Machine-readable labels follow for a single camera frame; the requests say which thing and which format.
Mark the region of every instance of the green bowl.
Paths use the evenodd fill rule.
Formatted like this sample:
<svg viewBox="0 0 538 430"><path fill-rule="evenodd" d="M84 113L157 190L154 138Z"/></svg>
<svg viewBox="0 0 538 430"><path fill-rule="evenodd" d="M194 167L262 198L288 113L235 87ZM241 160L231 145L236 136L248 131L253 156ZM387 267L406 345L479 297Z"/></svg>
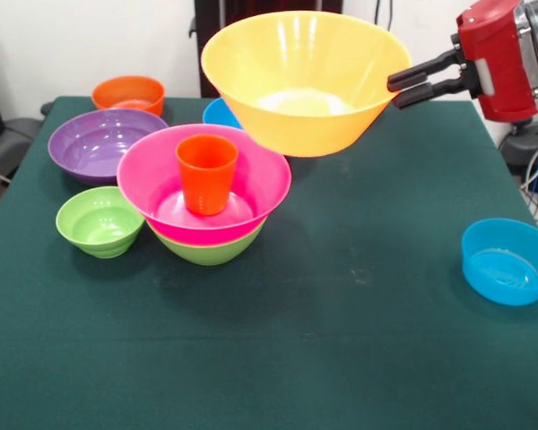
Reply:
<svg viewBox="0 0 538 430"><path fill-rule="evenodd" d="M101 186L72 197L56 215L57 231L87 254L113 258L135 241L143 216L116 186Z"/></svg>
<svg viewBox="0 0 538 430"><path fill-rule="evenodd" d="M160 233L155 231L152 226L150 226L150 228L153 230L153 233L155 233L155 236L157 236L158 239L165 246L167 246L172 253L177 254L181 258L195 264L200 264L202 266L215 266L233 260L239 254L245 251L259 235L264 223L265 222L259 224L259 227L248 235L243 236L241 239L217 246L193 246L180 244L160 235Z"/></svg>

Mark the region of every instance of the plastic bowl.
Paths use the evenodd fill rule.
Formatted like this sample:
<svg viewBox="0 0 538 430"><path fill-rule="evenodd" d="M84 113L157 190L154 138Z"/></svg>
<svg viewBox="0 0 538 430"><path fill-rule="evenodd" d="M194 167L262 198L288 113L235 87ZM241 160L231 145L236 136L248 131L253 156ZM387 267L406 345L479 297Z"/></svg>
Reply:
<svg viewBox="0 0 538 430"><path fill-rule="evenodd" d="M215 99L207 105L204 110L203 121L204 124L218 124L243 128L223 99Z"/></svg>
<svg viewBox="0 0 538 430"><path fill-rule="evenodd" d="M463 272L476 292L502 305L538 300L538 228L484 219L463 235Z"/></svg>
<svg viewBox="0 0 538 430"><path fill-rule="evenodd" d="M178 144L197 134L223 137L239 150L228 205L208 217L187 210L176 159ZM185 245L209 246L232 242L259 227L289 192L291 170L283 155L257 145L243 130L191 124L140 139L120 161L117 183L162 236Z"/></svg>
<svg viewBox="0 0 538 430"><path fill-rule="evenodd" d="M180 244L160 235L155 229L152 228L152 230L153 233L155 233L155 236L157 236L157 238L177 256L194 264L215 266L229 262L245 251L259 235L262 227L263 223L241 239L217 246L191 246Z"/></svg>
<svg viewBox="0 0 538 430"><path fill-rule="evenodd" d="M260 145L315 157L353 144L395 96L390 74L411 66L391 33L339 13L266 13L209 39L205 75Z"/></svg>
<svg viewBox="0 0 538 430"><path fill-rule="evenodd" d="M161 116L165 89L147 76L118 76L98 85L91 101L98 109L139 109Z"/></svg>
<svg viewBox="0 0 538 430"><path fill-rule="evenodd" d="M114 185L117 164L131 145L167 128L156 115L132 109L96 110L60 125L50 136L50 158L87 185Z"/></svg>
<svg viewBox="0 0 538 430"><path fill-rule="evenodd" d="M113 258L135 241L143 217L116 186L101 186L72 197L56 215L60 235L87 254Z"/></svg>

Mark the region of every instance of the plastic cup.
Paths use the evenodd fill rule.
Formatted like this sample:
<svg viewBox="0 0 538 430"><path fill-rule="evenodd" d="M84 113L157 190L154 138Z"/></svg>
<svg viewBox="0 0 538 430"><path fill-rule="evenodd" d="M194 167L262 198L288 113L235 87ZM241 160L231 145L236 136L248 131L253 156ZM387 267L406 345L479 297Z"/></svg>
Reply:
<svg viewBox="0 0 538 430"><path fill-rule="evenodd" d="M187 209L198 215L222 212L230 198L237 146L219 136L198 134L182 141L176 153Z"/></svg>

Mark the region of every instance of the orange bowl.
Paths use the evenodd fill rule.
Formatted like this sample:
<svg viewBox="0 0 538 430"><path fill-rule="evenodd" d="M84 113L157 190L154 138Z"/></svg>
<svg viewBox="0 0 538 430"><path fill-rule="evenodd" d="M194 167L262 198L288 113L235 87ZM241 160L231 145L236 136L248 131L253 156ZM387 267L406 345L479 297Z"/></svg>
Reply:
<svg viewBox="0 0 538 430"><path fill-rule="evenodd" d="M137 109L161 116L165 89L147 76L118 76L98 85L91 94L97 109Z"/></svg>

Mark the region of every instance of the yellow bowl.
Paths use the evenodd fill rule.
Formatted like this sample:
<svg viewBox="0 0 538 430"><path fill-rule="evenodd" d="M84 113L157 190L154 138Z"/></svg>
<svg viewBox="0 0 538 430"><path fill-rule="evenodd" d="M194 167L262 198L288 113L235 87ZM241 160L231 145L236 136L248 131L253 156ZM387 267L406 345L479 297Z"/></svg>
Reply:
<svg viewBox="0 0 538 430"><path fill-rule="evenodd" d="M205 45L202 67L251 137L294 157L353 144L391 101L392 73L411 66L382 28L339 13L266 13Z"/></svg>

